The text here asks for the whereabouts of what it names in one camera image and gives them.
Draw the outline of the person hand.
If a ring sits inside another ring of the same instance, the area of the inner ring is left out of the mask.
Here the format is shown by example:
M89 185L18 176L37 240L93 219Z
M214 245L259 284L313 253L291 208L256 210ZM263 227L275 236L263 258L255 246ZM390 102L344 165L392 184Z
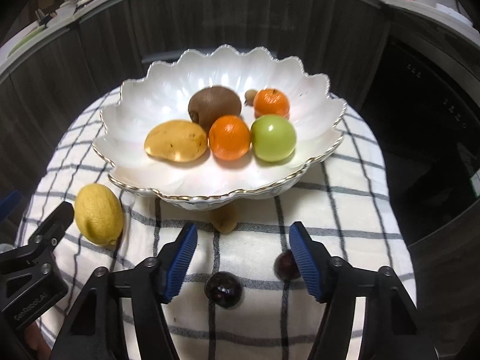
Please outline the person hand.
M49 360L51 349L41 334L40 328L34 322L25 331L25 340L30 349L35 353L38 360Z

